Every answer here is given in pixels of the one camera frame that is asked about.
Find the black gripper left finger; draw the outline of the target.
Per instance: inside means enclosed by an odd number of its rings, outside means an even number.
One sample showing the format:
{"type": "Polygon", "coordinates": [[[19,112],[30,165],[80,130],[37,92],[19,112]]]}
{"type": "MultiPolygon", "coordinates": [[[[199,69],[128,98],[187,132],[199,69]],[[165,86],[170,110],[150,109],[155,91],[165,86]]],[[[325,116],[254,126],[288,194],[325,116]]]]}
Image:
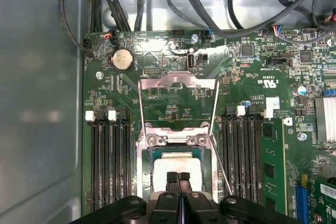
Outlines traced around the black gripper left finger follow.
{"type": "Polygon", "coordinates": [[[152,193],[149,201],[126,196],[72,223],[178,223],[181,195],[178,173],[168,172],[166,191],[152,193]]]}

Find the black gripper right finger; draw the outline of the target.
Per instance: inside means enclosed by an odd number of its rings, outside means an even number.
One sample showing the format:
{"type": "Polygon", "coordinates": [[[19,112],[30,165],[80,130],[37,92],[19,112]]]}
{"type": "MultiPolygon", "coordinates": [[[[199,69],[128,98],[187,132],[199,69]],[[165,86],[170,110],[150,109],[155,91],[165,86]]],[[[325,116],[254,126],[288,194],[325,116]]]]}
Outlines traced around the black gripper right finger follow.
{"type": "Polygon", "coordinates": [[[238,196],[226,196],[220,203],[202,191],[193,191],[190,174],[178,174],[181,197],[184,201],[185,223],[299,223],[281,214],[238,196]]]}

